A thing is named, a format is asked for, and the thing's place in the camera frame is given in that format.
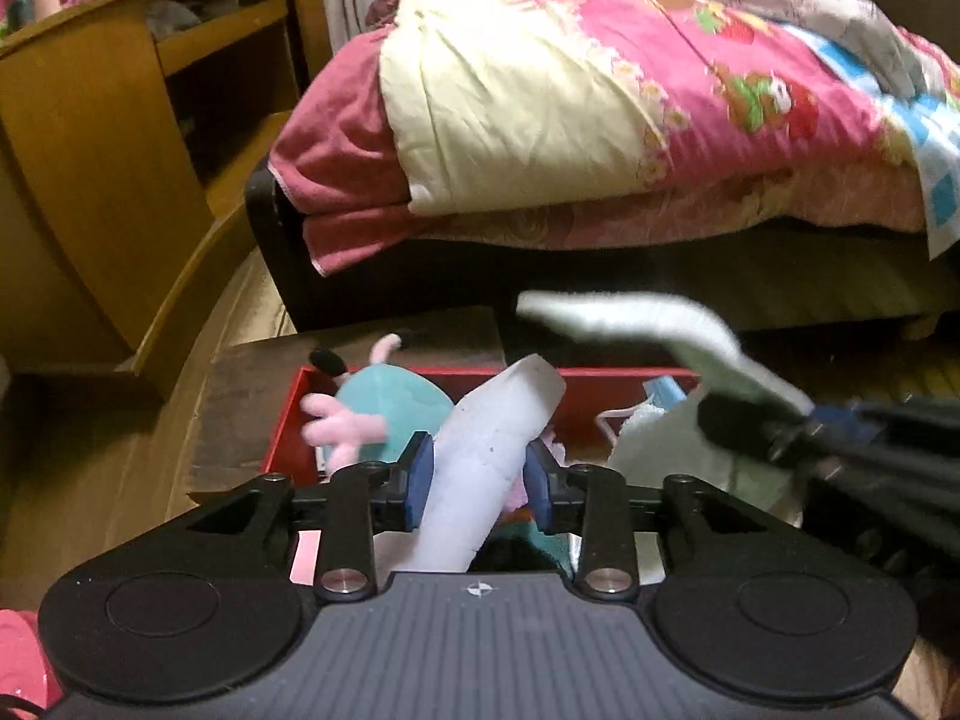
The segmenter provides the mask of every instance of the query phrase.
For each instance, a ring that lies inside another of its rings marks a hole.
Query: black cable
[[[20,720],[16,714],[13,714],[13,709],[30,712],[34,717],[43,716],[43,709],[37,707],[34,702],[27,701],[19,696],[13,696],[10,693],[0,693],[0,720]]]

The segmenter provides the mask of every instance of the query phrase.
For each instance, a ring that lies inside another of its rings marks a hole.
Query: wooden floor
[[[960,394],[960,328],[904,341],[896,322],[747,334],[747,351],[814,398]],[[0,608],[36,608],[69,568],[185,511],[188,447],[213,355],[293,332],[263,260],[241,266],[172,398],[152,410],[57,413],[24,461],[0,543]],[[644,360],[630,357],[630,365]]]
[[[74,565],[185,511],[184,458],[211,358],[224,346],[291,332],[254,252],[210,314],[162,408],[52,415],[20,471],[0,544],[0,608],[37,608],[51,582]]]

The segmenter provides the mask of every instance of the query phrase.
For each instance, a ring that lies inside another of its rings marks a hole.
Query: blue fabric
[[[843,83],[870,95],[904,126],[923,187],[930,256],[942,254],[960,238],[960,112],[927,94],[913,100],[885,95],[851,52],[798,26],[781,28],[808,45]]]
[[[536,459],[536,450],[527,447],[523,464],[523,488],[527,491],[527,504],[534,521],[545,531],[553,527],[553,508],[550,506],[550,488],[546,471]]]
[[[683,388],[672,376],[661,376],[643,383],[643,390],[656,408],[668,412],[680,401],[686,399]]]
[[[407,481],[407,521],[410,527],[419,528],[424,519],[426,498],[430,494],[430,485],[433,482],[433,439],[426,437],[419,446],[414,461],[410,464],[410,474]]]

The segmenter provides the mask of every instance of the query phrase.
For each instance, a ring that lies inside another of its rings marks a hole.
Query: bed frame
[[[932,10],[919,6],[895,19],[931,36],[934,28],[926,25],[937,23]],[[491,306],[507,322],[517,294],[528,289],[679,293],[709,305],[737,331],[960,309],[957,256],[949,252],[931,263],[923,235],[779,220],[703,241],[622,250],[411,239],[323,277],[310,262],[302,216],[267,170],[251,177],[246,203],[264,260],[301,332],[463,305]]]

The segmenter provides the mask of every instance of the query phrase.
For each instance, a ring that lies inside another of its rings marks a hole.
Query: metal screw
[[[331,568],[320,576],[323,589],[342,595],[362,590],[368,581],[367,575],[355,568]]]
[[[606,593],[629,590],[634,583],[630,574],[619,568],[594,568],[584,577],[584,581],[590,589]]]

